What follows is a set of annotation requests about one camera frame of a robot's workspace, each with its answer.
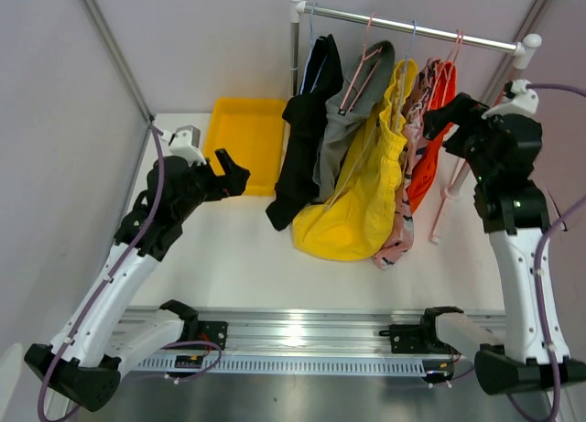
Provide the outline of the orange shorts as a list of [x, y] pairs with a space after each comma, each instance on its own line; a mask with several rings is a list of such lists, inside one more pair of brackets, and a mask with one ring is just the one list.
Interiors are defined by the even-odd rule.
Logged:
[[[435, 111], [450, 102], [455, 97], [456, 87], [457, 68], [451, 61], [441, 62], [438, 67], [438, 76], [432, 89], [431, 99], [425, 107], [424, 114]], [[439, 137], [432, 141], [423, 138], [425, 145], [416, 150], [417, 163], [411, 174], [411, 182], [407, 187], [407, 195], [412, 212], [417, 210], [432, 187], [436, 177], [439, 151], [443, 138], [450, 131], [451, 127], [452, 124], [444, 125], [440, 130]]]

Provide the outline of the pink patterned shorts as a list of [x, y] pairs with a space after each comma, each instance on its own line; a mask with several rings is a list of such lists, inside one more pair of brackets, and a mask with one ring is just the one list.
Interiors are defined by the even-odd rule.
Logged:
[[401, 135], [407, 142], [400, 157], [402, 180], [396, 191], [393, 228], [381, 249], [372, 257], [373, 263], [382, 270], [390, 269], [414, 243], [413, 212], [407, 190], [411, 184], [413, 169], [427, 147], [427, 142], [422, 140], [423, 115], [435, 92], [440, 65], [439, 59], [427, 61], [416, 77], [414, 88], [403, 106], [402, 115], [406, 122]]

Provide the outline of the black shorts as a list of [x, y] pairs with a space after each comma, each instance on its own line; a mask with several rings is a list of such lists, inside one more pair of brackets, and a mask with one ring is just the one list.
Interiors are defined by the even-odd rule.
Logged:
[[319, 194], [313, 173], [327, 124], [325, 103], [340, 92], [342, 84], [335, 39], [333, 35], [321, 36], [311, 51], [300, 93], [288, 101], [282, 114], [289, 123], [288, 146], [275, 185], [275, 200], [266, 208], [268, 219], [279, 232]]

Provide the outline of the pink hanger of orange shorts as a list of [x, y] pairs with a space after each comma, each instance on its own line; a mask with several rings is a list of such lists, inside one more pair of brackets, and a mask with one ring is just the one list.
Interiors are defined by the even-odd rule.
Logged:
[[464, 31], [462, 29], [458, 29], [457, 37], [453, 43], [448, 57], [439, 65], [439, 74], [436, 78], [436, 84], [434, 85], [431, 101], [432, 104], [437, 105], [437, 108], [442, 107], [446, 102], [448, 89], [450, 86], [450, 79], [452, 77], [452, 73], [454, 72], [456, 61], [461, 51], [463, 38]]

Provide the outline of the grey shorts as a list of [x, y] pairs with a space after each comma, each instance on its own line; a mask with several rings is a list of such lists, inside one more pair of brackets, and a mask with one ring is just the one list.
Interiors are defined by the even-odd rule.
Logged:
[[354, 108], [343, 114], [340, 105], [345, 90], [352, 80], [361, 54], [343, 73], [342, 89], [325, 103], [327, 124], [317, 151], [313, 181], [318, 186], [318, 196], [313, 200], [322, 203], [331, 197], [340, 175], [342, 162], [353, 142], [359, 126], [369, 117], [374, 106], [382, 100], [395, 66], [395, 48], [388, 40], [376, 42], [381, 46], [380, 63], [372, 78], [356, 102]]

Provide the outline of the pink hanger of grey shorts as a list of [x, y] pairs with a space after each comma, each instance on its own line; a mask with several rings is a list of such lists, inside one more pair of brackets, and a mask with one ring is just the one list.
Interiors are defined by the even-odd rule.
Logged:
[[373, 46], [367, 47], [368, 36], [374, 18], [375, 12], [370, 15], [367, 22], [361, 58], [356, 66], [352, 80], [345, 90], [345, 95], [340, 105], [340, 111], [343, 114], [350, 112], [354, 108], [356, 102], [362, 95], [366, 84], [370, 81], [374, 71], [380, 63], [379, 54], [382, 51], [381, 46], [379, 44], [373, 44]]

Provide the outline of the yellow shorts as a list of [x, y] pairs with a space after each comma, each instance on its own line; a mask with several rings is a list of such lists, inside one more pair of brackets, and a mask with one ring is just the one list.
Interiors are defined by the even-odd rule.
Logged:
[[[412, 92], [418, 75], [418, 65], [412, 60], [407, 78]], [[400, 137], [406, 118], [401, 124]], [[396, 208], [396, 191], [402, 180], [402, 167], [398, 166], [400, 180], [394, 174], [388, 181], [373, 169], [354, 177], [347, 190], [331, 207], [323, 212], [319, 204], [303, 209], [292, 223], [292, 242], [303, 253], [334, 261], [358, 261], [373, 256], [382, 247], [393, 228]]]

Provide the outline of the blue hanger of yellow shorts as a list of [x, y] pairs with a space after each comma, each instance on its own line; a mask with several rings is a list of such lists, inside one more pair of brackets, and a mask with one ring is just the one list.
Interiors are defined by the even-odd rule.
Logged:
[[382, 100], [356, 131], [342, 162], [333, 195], [317, 203], [323, 212], [330, 211], [347, 190], [349, 182], [368, 169], [375, 170], [383, 181], [388, 181], [392, 174], [396, 180], [400, 180], [399, 156], [404, 146], [400, 137], [401, 124], [404, 122], [401, 108], [407, 88], [412, 84], [407, 78], [411, 61], [406, 58], [397, 62], [395, 57], [395, 66]]

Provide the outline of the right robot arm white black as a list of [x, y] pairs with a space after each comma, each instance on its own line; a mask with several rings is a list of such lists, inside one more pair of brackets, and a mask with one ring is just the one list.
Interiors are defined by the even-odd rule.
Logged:
[[548, 267], [550, 223], [545, 195], [531, 180], [542, 126], [517, 99], [489, 108], [466, 93], [424, 116], [432, 140], [447, 124], [456, 132], [446, 151], [466, 160], [476, 179], [474, 207], [500, 274], [505, 338], [471, 322], [458, 308], [429, 308], [418, 329], [429, 352], [448, 345], [473, 363], [488, 395], [560, 388], [585, 380], [585, 364], [570, 355]]

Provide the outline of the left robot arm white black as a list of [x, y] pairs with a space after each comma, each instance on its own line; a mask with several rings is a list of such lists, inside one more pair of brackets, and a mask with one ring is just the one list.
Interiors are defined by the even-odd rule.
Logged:
[[34, 343], [24, 361], [43, 391], [95, 412], [112, 398], [123, 378], [154, 352], [198, 345], [199, 313], [177, 300], [124, 337], [113, 333], [130, 300], [183, 234], [183, 224], [204, 202], [240, 196], [250, 172], [228, 152], [215, 152], [223, 173], [207, 159], [160, 156], [146, 188], [123, 218], [104, 267], [91, 290], [49, 344]]

